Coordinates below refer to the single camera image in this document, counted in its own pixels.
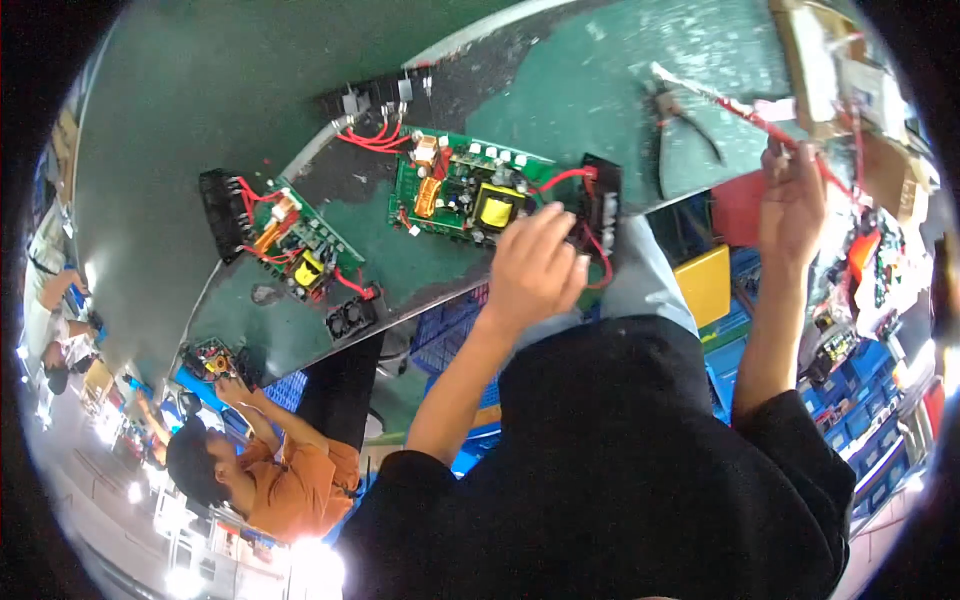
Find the orange shirt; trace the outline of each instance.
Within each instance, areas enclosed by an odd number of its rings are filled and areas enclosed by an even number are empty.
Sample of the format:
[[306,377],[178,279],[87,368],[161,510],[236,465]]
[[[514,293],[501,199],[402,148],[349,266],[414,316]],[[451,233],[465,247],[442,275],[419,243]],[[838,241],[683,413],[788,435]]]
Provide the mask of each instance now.
[[253,475],[256,497],[247,522],[276,540],[325,536],[352,508],[345,490],[360,484],[356,448],[330,440],[323,454],[316,446],[287,438],[278,465],[266,443],[254,439],[238,457]]

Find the table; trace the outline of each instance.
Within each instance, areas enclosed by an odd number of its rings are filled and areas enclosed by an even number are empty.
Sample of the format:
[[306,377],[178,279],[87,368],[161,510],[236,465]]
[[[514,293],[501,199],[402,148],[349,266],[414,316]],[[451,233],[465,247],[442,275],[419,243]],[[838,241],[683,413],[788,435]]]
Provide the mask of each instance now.
[[[553,157],[563,167],[578,165],[583,153],[606,157],[623,167],[628,214],[652,212],[758,167],[765,146],[762,132],[680,92],[689,114],[716,140],[725,163],[714,162],[695,132],[672,130],[664,140],[668,199],[658,198],[651,156],[656,127],[645,82],[649,64],[656,60],[741,101],[791,95],[765,3],[556,4],[560,6],[505,24],[510,16],[504,13],[517,9],[513,7],[426,51],[425,56],[455,55],[413,74],[417,95],[407,122]],[[400,71],[393,79],[402,77]],[[426,77],[432,81],[429,99],[422,94]],[[343,93],[335,90],[318,99],[329,118],[343,114],[338,102]],[[373,97],[375,105],[391,92],[384,86],[377,93],[382,98]],[[294,186],[367,257],[367,279],[386,289],[390,317],[367,335],[485,279],[489,251],[454,245],[440,236],[414,238],[387,225],[395,170],[391,157],[339,140],[320,144],[312,157],[313,147],[306,154],[308,168]],[[252,287],[267,282],[265,272],[247,258],[221,270],[211,278],[186,336],[187,341],[217,336],[230,346],[247,346],[262,361],[263,383],[340,348],[329,341],[325,313],[289,299],[266,307],[253,304]]]

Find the black hair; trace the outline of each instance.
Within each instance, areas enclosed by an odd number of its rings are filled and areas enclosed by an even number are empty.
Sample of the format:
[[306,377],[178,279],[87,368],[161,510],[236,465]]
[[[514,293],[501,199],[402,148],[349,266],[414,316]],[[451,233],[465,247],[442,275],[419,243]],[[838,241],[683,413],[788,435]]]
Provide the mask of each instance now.
[[73,367],[70,367],[71,372],[85,373],[90,370],[90,365],[93,364],[93,354],[88,354],[84,358],[81,358],[73,364]]
[[230,494],[214,476],[215,467],[215,459],[206,450],[206,425],[192,416],[170,438],[167,472],[186,497],[204,506],[221,506]]
[[69,376],[66,367],[44,367],[43,374],[47,376],[47,387],[53,392],[54,396],[63,394],[66,390],[66,380]]

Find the pliers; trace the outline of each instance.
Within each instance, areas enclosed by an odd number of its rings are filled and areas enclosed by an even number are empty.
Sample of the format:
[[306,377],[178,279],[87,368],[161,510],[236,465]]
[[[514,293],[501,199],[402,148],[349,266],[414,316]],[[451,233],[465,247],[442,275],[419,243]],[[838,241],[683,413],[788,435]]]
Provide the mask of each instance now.
[[657,110],[658,117],[657,133],[654,135],[654,160],[657,162],[657,168],[655,169],[657,177],[657,191],[660,193],[661,200],[667,200],[666,194],[663,193],[663,131],[674,118],[685,122],[707,141],[707,144],[710,145],[710,148],[713,150],[713,154],[716,156],[717,162],[724,164],[724,159],[723,155],[720,154],[720,148],[717,146],[716,142],[714,142],[713,139],[707,135],[707,132],[704,131],[704,128],[701,127],[699,123],[687,116],[683,107],[681,107],[677,102],[673,92],[667,88],[666,82],[663,79],[657,78],[657,81],[654,85],[653,94],[654,105]]

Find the green circuit board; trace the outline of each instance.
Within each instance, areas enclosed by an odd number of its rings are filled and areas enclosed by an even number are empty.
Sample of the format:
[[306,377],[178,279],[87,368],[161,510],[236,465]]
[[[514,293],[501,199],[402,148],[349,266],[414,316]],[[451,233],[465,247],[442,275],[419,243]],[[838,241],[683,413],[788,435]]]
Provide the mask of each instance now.
[[[476,188],[481,182],[489,182],[498,165],[503,165],[511,171],[519,172],[526,182],[543,182],[559,173],[557,165],[549,158],[524,153],[514,148],[491,144],[467,135],[454,132],[431,130],[422,127],[403,126],[400,135],[411,135],[415,132],[423,135],[432,135],[438,139],[445,138],[445,146],[452,150],[449,162],[442,179],[438,199],[444,205],[437,205],[433,214],[424,218],[415,214],[415,205],[420,191],[422,178],[418,174],[418,166],[411,161],[407,154],[397,155],[396,184],[394,193],[390,197],[388,221],[395,227],[403,227],[400,210],[409,223],[419,230],[436,232],[449,237],[477,241],[473,226],[473,205],[463,203],[461,199],[472,197],[476,200]],[[539,197],[526,194],[527,204],[531,209],[535,207]],[[494,243],[496,235],[488,232],[485,237],[487,243]]]
[[[272,258],[282,258],[285,252],[299,250],[301,255],[305,252],[315,251],[317,248],[325,247],[328,252],[336,252],[336,266],[344,276],[351,276],[358,267],[361,267],[365,259],[342,235],[330,226],[320,214],[301,196],[290,184],[290,181],[283,177],[277,177],[268,180],[266,184],[266,193],[271,194],[283,188],[290,191],[290,195],[300,203],[300,216],[297,221],[290,226],[286,234],[281,236],[264,253]],[[257,203],[253,212],[253,230],[255,236],[261,234],[271,218],[272,203]],[[283,264],[272,264],[264,262],[270,268],[280,275],[289,276],[297,268],[302,256],[295,258]],[[331,274],[325,274],[324,279],[328,279]]]

